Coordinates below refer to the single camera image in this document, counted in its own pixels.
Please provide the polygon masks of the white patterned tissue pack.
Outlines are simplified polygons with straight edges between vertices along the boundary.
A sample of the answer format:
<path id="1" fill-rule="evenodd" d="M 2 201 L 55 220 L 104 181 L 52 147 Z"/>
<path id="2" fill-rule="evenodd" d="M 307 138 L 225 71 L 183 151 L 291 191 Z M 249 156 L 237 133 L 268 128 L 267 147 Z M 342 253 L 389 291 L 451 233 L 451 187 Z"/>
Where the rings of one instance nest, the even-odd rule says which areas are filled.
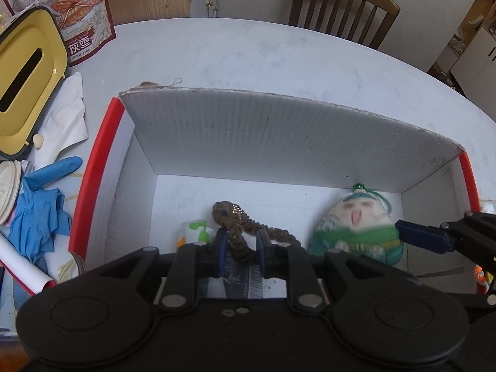
<path id="1" fill-rule="evenodd" d="M 215 230 L 208 227 L 205 219 L 181 224 L 177 248 L 198 242 L 212 243 Z M 263 279 L 259 266 L 244 266 L 231 256 L 229 249 L 221 267 L 220 278 L 203 278 L 197 284 L 199 297 L 216 299 L 275 299 L 287 296 L 286 284 L 278 278 Z"/>

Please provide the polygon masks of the green plush doll pouch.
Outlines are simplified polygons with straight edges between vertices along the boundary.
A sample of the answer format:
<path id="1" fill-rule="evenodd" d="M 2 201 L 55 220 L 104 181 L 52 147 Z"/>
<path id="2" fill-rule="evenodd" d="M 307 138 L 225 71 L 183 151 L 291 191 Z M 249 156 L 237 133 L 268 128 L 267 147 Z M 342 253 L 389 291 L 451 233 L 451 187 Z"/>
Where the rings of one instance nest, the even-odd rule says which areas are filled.
<path id="1" fill-rule="evenodd" d="M 391 214 L 392 205 L 386 197 L 357 183 L 317 226 L 308 242 L 308 252 L 322 256 L 328 250 L 341 250 L 388 265 L 398 264 L 404 243 Z"/>

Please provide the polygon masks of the red dragon keychain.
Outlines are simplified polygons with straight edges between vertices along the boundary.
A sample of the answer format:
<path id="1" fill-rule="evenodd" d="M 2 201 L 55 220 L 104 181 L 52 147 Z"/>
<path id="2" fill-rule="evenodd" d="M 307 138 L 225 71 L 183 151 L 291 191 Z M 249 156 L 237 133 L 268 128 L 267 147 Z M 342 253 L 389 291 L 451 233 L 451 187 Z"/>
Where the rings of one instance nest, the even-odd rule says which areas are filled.
<path id="1" fill-rule="evenodd" d="M 485 295 L 488 292 L 489 285 L 488 282 L 486 281 L 486 276 L 483 271 L 483 268 L 477 264 L 474 267 L 474 278 L 477 283 L 477 294 Z"/>

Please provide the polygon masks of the red white cardboard box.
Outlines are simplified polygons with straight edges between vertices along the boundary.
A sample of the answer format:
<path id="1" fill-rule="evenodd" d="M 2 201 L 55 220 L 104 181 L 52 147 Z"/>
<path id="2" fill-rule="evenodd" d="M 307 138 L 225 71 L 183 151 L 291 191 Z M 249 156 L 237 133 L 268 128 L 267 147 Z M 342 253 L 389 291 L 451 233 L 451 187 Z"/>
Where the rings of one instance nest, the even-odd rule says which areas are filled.
<path id="1" fill-rule="evenodd" d="M 481 207 L 465 149 L 434 132 L 296 97 L 137 87 L 104 115 L 69 250 L 90 269 L 144 246 L 171 252 L 223 200 L 307 244 L 357 183 L 393 220 L 437 226 Z"/>

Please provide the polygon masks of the blue rubber glove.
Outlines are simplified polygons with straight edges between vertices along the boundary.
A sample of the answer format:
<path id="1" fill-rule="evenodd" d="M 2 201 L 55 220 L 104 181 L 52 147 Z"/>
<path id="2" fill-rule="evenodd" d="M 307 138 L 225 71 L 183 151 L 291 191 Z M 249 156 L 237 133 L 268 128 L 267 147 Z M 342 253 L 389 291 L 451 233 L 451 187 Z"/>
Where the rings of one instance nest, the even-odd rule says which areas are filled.
<path id="1" fill-rule="evenodd" d="M 64 210 L 64 194 L 58 188 L 46 190 L 45 186 L 71 175 L 81 165 L 82 159 L 72 156 L 23 178 L 7 240 L 30 262 L 36 263 L 53 252 L 58 234 L 71 234 L 72 216 Z"/>

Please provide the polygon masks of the white paper roll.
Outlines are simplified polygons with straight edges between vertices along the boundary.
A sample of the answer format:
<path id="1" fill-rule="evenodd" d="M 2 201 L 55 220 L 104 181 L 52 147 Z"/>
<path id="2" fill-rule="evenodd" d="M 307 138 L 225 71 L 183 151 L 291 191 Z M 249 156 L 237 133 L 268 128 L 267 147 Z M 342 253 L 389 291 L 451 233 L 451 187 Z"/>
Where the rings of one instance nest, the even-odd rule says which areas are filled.
<path id="1" fill-rule="evenodd" d="M 48 274 L 23 257 L 3 235 L 0 260 L 5 269 L 30 295 L 39 294 L 55 286 L 55 281 Z"/>

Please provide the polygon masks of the white paper napkin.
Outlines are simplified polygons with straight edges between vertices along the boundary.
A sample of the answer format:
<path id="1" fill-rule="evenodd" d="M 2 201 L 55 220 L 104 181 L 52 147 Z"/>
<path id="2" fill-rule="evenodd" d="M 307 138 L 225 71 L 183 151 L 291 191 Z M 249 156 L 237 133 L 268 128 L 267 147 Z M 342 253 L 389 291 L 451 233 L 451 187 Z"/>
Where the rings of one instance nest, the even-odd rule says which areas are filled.
<path id="1" fill-rule="evenodd" d="M 88 138 L 82 75 L 67 77 L 57 91 L 39 131 L 33 135 L 34 169 L 54 163 L 60 153 Z"/>

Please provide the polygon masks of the white cup lid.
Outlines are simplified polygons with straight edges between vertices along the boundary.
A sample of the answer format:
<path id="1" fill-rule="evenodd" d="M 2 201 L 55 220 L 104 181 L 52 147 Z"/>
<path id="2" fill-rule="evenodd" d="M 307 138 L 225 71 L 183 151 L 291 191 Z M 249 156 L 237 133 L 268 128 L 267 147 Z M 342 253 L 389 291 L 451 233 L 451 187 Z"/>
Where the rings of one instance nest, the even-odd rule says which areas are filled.
<path id="1" fill-rule="evenodd" d="M 11 212 L 19 194 L 22 168 L 17 160 L 1 162 L 0 174 L 0 224 L 4 224 Z"/>

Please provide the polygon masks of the yellow green tissue box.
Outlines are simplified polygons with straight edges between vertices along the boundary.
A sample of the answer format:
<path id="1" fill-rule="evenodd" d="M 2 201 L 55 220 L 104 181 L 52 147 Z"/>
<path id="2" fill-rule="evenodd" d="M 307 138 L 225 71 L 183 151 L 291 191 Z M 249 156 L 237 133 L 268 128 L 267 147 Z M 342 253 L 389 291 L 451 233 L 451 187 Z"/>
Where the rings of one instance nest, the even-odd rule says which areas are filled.
<path id="1" fill-rule="evenodd" d="M 27 155 L 68 54 L 51 12 L 30 8 L 1 32 L 1 157 Z"/>

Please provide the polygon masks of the brown wooden chair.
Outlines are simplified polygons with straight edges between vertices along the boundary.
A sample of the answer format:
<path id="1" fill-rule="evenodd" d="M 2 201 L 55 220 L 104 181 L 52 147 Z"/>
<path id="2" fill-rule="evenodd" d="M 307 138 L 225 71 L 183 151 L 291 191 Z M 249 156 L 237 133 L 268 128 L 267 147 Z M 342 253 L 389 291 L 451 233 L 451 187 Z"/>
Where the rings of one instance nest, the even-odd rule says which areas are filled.
<path id="1" fill-rule="evenodd" d="M 399 14 L 393 0 L 293 0 L 288 24 L 376 50 Z"/>

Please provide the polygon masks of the white wall cupboard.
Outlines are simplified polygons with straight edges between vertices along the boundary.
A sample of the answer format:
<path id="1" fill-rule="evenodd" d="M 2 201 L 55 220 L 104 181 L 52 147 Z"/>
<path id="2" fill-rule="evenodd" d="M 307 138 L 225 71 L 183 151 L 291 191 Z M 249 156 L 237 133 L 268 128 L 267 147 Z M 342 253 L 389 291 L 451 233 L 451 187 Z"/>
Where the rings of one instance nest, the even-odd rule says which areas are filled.
<path id="1" fill-rule="evenodd" d="M 495 0 L 475 0 L 431 76 L 495 118 Z"/>

